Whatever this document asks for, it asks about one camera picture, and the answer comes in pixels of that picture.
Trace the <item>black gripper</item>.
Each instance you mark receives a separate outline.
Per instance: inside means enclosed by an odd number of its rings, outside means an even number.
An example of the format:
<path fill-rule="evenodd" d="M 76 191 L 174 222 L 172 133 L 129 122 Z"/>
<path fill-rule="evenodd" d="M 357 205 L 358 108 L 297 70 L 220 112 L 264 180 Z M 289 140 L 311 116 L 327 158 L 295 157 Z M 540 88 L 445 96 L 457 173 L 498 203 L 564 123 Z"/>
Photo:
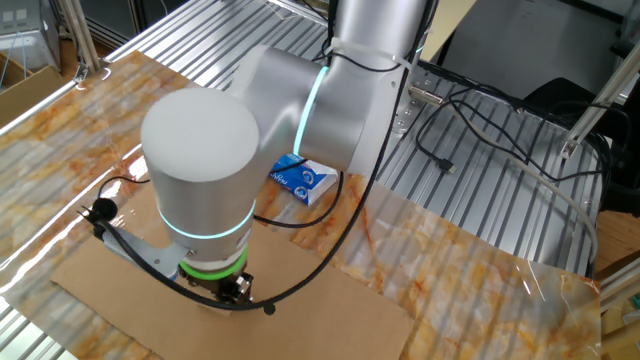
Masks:
<path fill-rule="evenodd" d="M 242 305 L 252 302 L 251 287 L 253 276 L 249 273 L 231 275 L 218 280 L 198 279 L 187 276 L 187 282 L 192 287 L 201 288 L 212 299 L 229 304 Z"/>

